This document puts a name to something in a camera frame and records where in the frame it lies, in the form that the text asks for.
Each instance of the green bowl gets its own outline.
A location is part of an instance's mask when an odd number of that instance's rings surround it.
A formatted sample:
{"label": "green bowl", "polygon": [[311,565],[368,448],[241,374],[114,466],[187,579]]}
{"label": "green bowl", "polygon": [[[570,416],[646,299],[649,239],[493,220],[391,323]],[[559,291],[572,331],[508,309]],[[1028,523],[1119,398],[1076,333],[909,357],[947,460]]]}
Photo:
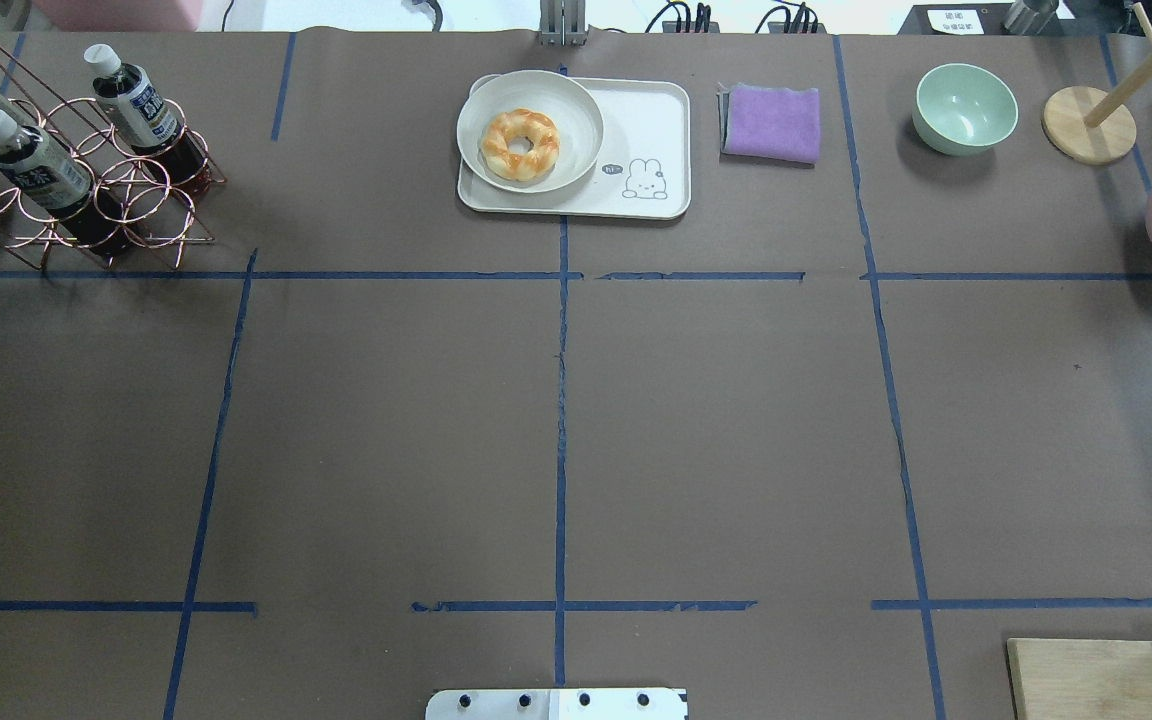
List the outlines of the green bowl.
{"label": "green bowl", "polygon": [[947,156],[975,156],[1006,141],[1017,116],[1007,83],[975,65],[941,65],[918,83],[914,129]]}

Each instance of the dark liquid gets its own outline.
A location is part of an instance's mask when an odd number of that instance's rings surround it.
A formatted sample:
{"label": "dark liquid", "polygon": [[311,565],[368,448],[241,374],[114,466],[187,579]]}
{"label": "dark liquid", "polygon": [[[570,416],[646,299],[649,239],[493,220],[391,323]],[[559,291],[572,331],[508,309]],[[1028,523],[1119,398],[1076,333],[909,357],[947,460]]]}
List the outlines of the dark liquid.
{"label": "dark liquid", "polygon": [[[123,63],[113,76],[93,79],[92,90],[100,97],[114,99],[120,94],[128,94],[138,83],[141,83],[141,69],[137,69],[136,65]],[[145,162],[146,173],[150,173],[150,177],[157,182],[170,182],[195,199],[206,195],[207,188],[211,187],[211,168],[206,167],[206,159],[194,138],[184,135],[183,126],[172,141],[160,142],[153,147],[132,145],[132,151],[142,158],[159,162],[168,172],[168,176],[164,177],[159,168]]]}
{"label": "dark liquid", "polygon": [[[22,129],[31,137],[41,137],[35,128]],[[51,138],[51,142],[58,143],[61,147],[65,146],[63,142],[56,141],[56,138]],[[0,152],[0,162],[18,162],[32,156],[37,149],[38,141],[32,141],[21,150]],[[96,209],[96,204],[100,204],[100,210]],[[122,225],[115,223],[114,220],[101,215],[101,210],[109,218],[123,217],[123,205],[106,190],[84,197],[84,199],[75,202],[73,205],[67,206],[67,209],[47,210],[47,214],[60,220],[60,223],[73,234],[74,241],[78,245],[88,247],[96,255],[100,255],[101,258],[115,258],[115,256],[131,250],[132,242],[127,236],[127,232]]]}
{"label": "dark liquid", "polygon": [[182,137],[177,135],[173,142],[166,143],[169,150],[154,150],[152,147],[137,147],[132,145],[132,150],[136,151],[137,156],[145,156],[150,160],[162,164],[166,172],[168,172],[168,177],[164,177],[162,173],[159,172],[157,165],[150,162],[144,162],[146,173],[150,173],[150,177],[156,179],[157,182],[170,182],[174,187],[180,188],[187,192],[187,195],[198,199],[206,195],[207,188],[211,187],[211,168],[204,167],[206,160],[202,156],[202,150],[195,145],[192,137]]}
{"label": "dark liquid", "polygon": [[[97,204],[100,205],[100,210],[96,209]],[[73,233],[74,240],[77,240],[79,245],[85,247],[90,242],[99,241],[96,242],[96,245],[89,247],[88,250],[100,255],[101,258],[116,258],[116,256],[132,249],[132,241],[127,237],[123,225],[115,223],[113,220],[101,215],[101,210],[109,218],[123,217],[123,205],[108,190],[104,190],[104,188],[96,192],[91,202],[78,200],[68,209],[47,210],[47,214],[59,220],[60,218],[69,218],[69,215],[78,213],[74,218],[61,220],[60,223],[69,233]]]}

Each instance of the round wooden base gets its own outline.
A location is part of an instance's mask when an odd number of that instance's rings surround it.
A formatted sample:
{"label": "round wooden base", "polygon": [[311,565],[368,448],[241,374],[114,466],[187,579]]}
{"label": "round wooden base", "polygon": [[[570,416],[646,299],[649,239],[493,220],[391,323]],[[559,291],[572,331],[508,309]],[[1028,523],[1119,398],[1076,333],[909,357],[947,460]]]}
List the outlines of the round wooden base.
{"label": "round wooden base", "polygon": [[1106,165],[1132,151],[1135,119],[1126,106],[1114,109],[1098,127],[1083,123],[1105,96],[1102,90],[1085,86],[1056,91],[1043,106],[1043,130],[1052,145],[1087,165]]}

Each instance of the metal cylinder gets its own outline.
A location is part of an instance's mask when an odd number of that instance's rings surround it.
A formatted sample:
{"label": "metal cylinder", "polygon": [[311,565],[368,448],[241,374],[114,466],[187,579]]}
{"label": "metal cylinder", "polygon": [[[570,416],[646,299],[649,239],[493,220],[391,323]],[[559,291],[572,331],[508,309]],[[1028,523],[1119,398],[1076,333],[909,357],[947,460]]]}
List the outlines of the metal cylinder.
{"label": "metal cylinder", "polygon": [[1002,26],[1011,35],[1038,35],[1056,14],[1058,5],[1060,0],[1015,0]]}

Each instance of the blue tape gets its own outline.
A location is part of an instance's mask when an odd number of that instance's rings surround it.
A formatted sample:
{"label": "blue tape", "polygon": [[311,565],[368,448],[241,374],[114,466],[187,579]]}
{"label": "blue tape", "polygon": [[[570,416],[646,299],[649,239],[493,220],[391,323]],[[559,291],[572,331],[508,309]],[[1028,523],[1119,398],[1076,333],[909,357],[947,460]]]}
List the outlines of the blue tape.
{"label": "blue tape", "polygon": [[[744,612],[756,600],[567,600],[566,612]],[[412,602],[412,612],[554,612],[558,602],[548,600],[456,600]]]}
{"label": "blue tape", "polygon": [[[1105,59],[1105,71],[1111,77],[1111,88],[1119,83],[1119,73],[1114,68],[1114,55],[1111,54],[1111,38],[1101,36],[1101,58]],[[1137,164],[1137,172],[1140,174],[1140,182],[1144,183],[1144,191],[1152,190],[1152,182],[1149,182],[1149,170],[1144,168],[1144,156],[1140,156],[1140,143],[1132,144],[1132,159]]]}
{"label": "blue tape", "polygon": [[567,215],[559,215],[558,268],[562,279],[558,285],[558,497],[554,502],[554,687],[556,688],[567,683]]}
{"label": "blue tape", "polygon": [[1024,282],[1152,282],[1152,273],[876,273],[863,281],[1024,281]]}
{"label": "blue tape", "polygon": [[570,600],[571,612],[744,612],[756,600]]}
{"label": "blue tape", "polygon": [[1013,597],[961,600],[876,600],[872,611],[1096,611],[1152,609],[1152,597]]}
{"label": "blue tape", "polygon": [[8,60],[8,71],[3,74],[3,82],[0,82],[0,94],[6,94],[8,86],[12,85],[12,74],[15,73],[15,67],[17,67],[20,52],[24,50],[24,38],[26,38],[26,33],[22,32],[17,35],[17,44],[12,50],[12,59]]}
{"label": "blue tape", "polygon": [[172,720],[175,714],[175,700],[180,689],[180,670],[184,667],[184,650],[189,642],[189,621],[192,619],[195,597],[198,591],[198,569],[202,567],[202,548],[207,539],[207,521],[211,516],[211,500],[217,492],[217,473],[220,468],[220,442],[225,434],[225,420],[229,416],[229,401],[234,392],[234,369],[238,365],[238,348],[243,340],[243,324],[247,321],[247,302],[252,291],[252,267],[256,265],[253,250],[247,260],[247,279],[243,281],[243,293],[238,300],[238,318],[234,320],[234,339],[229,342],[229,365],[225,369],[225,389],[220,397],[220,411],[215,416],[215,438],[211,442],[211,461],[207,464],[207,484],[202,492],[202,509],[198,511],[198,530],[194,538],[194,555],[189,560],[189,579],[185,583],[184,602],[180,611],[180,628],[177,647],[172,660],[172,676],[168,680],[168,700],[162,708],[162,720]]}
{"label": "blue tape", "polygon": [[842,41],[833,36],[833,56],[838,68],[838,94],[842,100],[842,118],[847,130],[847,154],[851,159],[851,180],[856,192],[856,217],[861,222],[861,234],[865,237],[865,268],[867,268],[869,295],[873,302],[874,327],[878,332],[878,354],[882,359],[882,380],[887,386],[887,410],[890,414],[892,430],[896,433],[896,452],[900,455],[900,480],[905,492],[905,526],[909,530],[910,556],[914,560],[914,579],[918,588],[919,602],[923,602],[919,614],[923,620],[923,642],[927,650],[927,674],[932,685],[932,706],[935,720],[945,720],[945,694],[941,688],[941,665],[937,654],[937,630],[932,626],[932,611],[927,606],[927,574],[923,569],[923,547],[918,535],[918,515],[914,510],[914,487],[909,479],[909,461],[905,458],[905,433],[901,429],[900,404],[896,401],[896,378],[892,373],[890,348],[887,346],[887,327],[882,321],[882,296],[878,287],[878,267],[874,259],[874,243],[870,237],[869,219],[865,206],[861,202],[861,160],[856,152],[856,136],[851,122],[851,103],[847,97],[847,73],[842,59]]}
{"label": "blue tape", "polygon": [[797,281],[806,273],[608,273],[600,281]]}
{"label": "blue tape", "polygon": [[548,600],[453,600],[425,605],[412,602],[412,612],[553,612]]}
{"label": "blue tape", "polygon": [[[238,270],[50,270],[51,279],[154,279],[154,281],[247,281],[248,274]],[[566,279],[584,279],[581,273],[567,273]],[[558,281],[563,273],[548,272],[502,272],[476,273],[457,270],[263,270],[252,273],[253,281]],[[0,270],[0,281],[38,279],[31,270]]]}
{"label": "blue tape", "polygon": [[[104,600],[0,600],[0,612],[180,612],[183,602]],[[256,602],[198,602],[195,612],[238,612],[256,615]]]}
{"label": "blue tape", "polygon": [[291,81],[291,60],[296,56],[296,33],[287,35],[287,55],[283,58],[283,78],[278,85],[278,105],[274,106],[274,127],[270,129],[270,141],[278,142],[283,129],[283,104],[287,103],[287,85]]}
{"label": "blue tape", "polygon": [[[575,273],[581,279],[581,273]],[[566,270],[561,273],[467,273],[456,270],[447,272],[391,272],[389,270],[319,270],[319,272],[296,272],[296,270],[268,270],[255,274],[259,281],[566,281]]]}

